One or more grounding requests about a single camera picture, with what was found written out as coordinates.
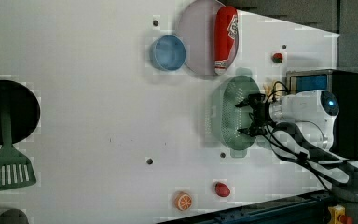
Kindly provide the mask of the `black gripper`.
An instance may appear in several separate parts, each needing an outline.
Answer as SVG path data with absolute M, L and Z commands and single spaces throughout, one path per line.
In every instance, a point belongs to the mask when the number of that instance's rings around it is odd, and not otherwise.
M 248 128 L 239 128 L 241 134 L 255 137 L 258 135 L 266 135 L 266 126 L 271 121 L 269 115 L 269 103 L 265 102 L 265 94 L 251 94 L 250 97 L 243 99 L 236 104 L 237 108 L 250 106 L 252 108 L 251 126 Z

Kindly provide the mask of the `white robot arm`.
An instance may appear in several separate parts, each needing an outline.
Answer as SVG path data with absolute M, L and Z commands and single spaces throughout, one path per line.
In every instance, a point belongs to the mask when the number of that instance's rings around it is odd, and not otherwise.
M 336 188 L 358 195 L 358 167 L 331 151 L 339 105 L 325 90 L 302 91 L 270 101 L 255 93 L 236 104 L 249 106 L 251 124 L 237 132 L 263 136 L 283 161 L 296 163 Z

